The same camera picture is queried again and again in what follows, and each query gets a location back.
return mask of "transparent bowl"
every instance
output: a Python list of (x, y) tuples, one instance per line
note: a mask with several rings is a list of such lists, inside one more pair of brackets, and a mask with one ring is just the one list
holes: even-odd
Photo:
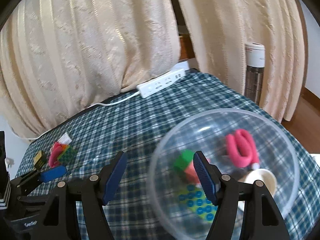
[[(281, 129), (265, 117), (245, 110), (206, 111), (189, 117), (167, 133), (151, 159), (149, 201), (160, 223), (176, 239), (205, 239), (211, 223), (179, 202), (179, 191), (186, 183), (173, 170), (175, 160), (185, 149), (200, 150), (222, 173), (240, 179), (249, 168), (233, 166), (225, 147), (225, 136), (239, 128), (253, 136), (261, 168), (276, 176), (278, 188), (274, 200), (283, 218), (291, 210), (298, 192), (299, 167), (295, 150)], [(239, 238), (242, 216), (238, 209), (232, 239)]]

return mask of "beige curtain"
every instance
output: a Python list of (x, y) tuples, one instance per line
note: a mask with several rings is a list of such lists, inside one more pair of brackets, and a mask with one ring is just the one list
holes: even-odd
[(22, 0), (0, 33), (0, 112), (34, 137), (180, 55), (170, 0)]
[(290, 120), (302, 86), (305, 54), (295, 0), (179, 0), (199, 68), (244, 93), (244, 44), (266, 47), (260, 107)]

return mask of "wooden floor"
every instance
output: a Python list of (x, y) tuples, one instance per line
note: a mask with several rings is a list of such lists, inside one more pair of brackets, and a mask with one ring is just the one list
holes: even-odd
[(309, 153), (320, 153), (320, 111), (300, 97), (290, 122), (282, 125), (305, 147)]

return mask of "white cup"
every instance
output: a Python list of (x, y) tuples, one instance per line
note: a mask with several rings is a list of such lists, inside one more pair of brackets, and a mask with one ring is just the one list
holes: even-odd
[[(240, 182), (253, 184), (256, 180), (261, 180), (266, 185), (272, 197), (275, 195), (278, 183), (276, 176), (271, 171), (266, 169), (257, 169), (255, 171), (250, 171), (245, 177), (240, 179)], [(244, 201), (238, 202), (238, 208), (244, 211)]]

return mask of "white power strip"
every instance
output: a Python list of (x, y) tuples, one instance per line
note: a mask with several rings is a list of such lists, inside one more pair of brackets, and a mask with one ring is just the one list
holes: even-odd
[(153, 95), (154, 93), (171, 86), (179, 78), (186, 75), (183, 69), (172, 70), (160, 77), (154, 78), (148, 82), (142, 83), (137, 86), (138, 91), (142, 98)]

